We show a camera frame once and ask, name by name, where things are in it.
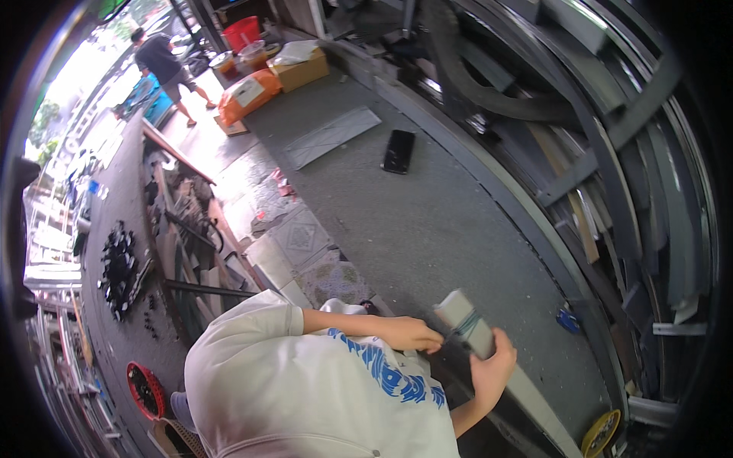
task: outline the black t-shirt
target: black t-shirt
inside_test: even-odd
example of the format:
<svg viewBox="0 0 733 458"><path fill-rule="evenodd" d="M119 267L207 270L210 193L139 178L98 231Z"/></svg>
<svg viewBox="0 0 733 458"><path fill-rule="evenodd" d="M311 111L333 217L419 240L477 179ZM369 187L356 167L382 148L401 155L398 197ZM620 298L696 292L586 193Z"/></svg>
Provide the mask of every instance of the black t-shirt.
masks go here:
<svg viewBox="0 0 733 458"><path fill-rule="evenodd" d="M176 56L168 49L170 41L169 35L154 34L148 37L135 52L135 62L140 70L146 68L150 70L160 84L170 81L183 68Z"/></svg>

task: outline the orange package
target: orange package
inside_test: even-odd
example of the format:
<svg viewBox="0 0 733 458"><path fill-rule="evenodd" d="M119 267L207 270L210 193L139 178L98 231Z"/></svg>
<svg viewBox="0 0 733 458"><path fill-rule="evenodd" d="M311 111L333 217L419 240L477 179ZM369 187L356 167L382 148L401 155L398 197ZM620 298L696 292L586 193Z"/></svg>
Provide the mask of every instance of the orange package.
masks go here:
<svg viewBox="0 0 733 458"><path fill-rule="evenodd" d="M221 95L219 116L225 125L232 125L263 106L282 89L277 76L269 69L258 70L240 79Z"/></svg>

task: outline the red basket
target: red basket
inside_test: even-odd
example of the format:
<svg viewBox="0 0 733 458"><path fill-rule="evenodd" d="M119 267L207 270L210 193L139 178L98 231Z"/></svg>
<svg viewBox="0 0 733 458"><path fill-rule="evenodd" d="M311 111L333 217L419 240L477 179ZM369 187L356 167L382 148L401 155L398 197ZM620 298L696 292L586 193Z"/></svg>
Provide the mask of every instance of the red basket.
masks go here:
<svg viewBox="0 0 733 458"><path fill-rule="evenodd" d="M133 367L136 367L142 372L142 374L145 376L145 381L147 382L147 385L150 387L150 390L152 391L152 395L155 397L155 403L158 406L158 414L153 415L152 412L150 412L147 407L145 407L145 404L143 404L142 399L140 399L140 396L138 395L137 390L135 389L135 385L132 383L132 380L130 380L130 371L133 370ZM128 370L125 372L125 379L128 381L128 387L130 387L130 394L133 395L133 399L135 400L135 404L138 406L138 409L142 412L143 415L148 420L158 420L159 418L162 418L163 415L166 413L166 397L163 393L163 386L161 386L161 383L158 382L158 378L153 375L153 373L145 366L142 366L141 364L137 364L135 361L130 361L128 363Z"/></svg>
<svg viewBox="0 0 733 458"><path fill-rule="evenodd" d="M248 43L242 38L242 34L247 37L250 43L254 43L261 40L259 35L259 20L257 16L250 16L248 18L241 19L231 26L224 29L224 37L226 41L232 46L232 51L239 53L242 48L248 45Z"/></svg>

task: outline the red bucket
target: red bucket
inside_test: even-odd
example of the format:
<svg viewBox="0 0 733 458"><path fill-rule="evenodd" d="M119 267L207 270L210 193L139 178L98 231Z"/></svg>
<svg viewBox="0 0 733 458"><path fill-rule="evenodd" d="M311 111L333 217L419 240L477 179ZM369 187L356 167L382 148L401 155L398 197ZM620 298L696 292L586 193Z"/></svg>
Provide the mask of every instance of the red bucket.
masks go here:
<svg viewBox="0 0 733 458"><path fill-rule="evenodd" d="M257 20L257 16L244 18L224 29L224 37L232 46L232 51L235 53L239 53L239 51L242 51L242 48L249 44L247 40L242 38L242 34L244 34L250 43L262 39L259 35L259 21Z"/></svg>

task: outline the shorts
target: shorts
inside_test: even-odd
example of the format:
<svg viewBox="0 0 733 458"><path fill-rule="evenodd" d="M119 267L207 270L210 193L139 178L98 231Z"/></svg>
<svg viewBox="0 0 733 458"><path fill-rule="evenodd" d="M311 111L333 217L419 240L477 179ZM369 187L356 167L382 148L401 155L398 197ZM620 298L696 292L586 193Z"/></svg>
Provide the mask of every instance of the shorts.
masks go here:
<svg viewBox="0 0 733 458"><path fill-rule="evenodd" d="M186 86L189 92L193 92L198 88L196 83L194 83L194 77L191 75L191 72L182 68L180 72L173 75L170 81L161 84L163 91L173 100L173 103L179 103L181 101L181 92L178 90L179 84Z"/></svg>

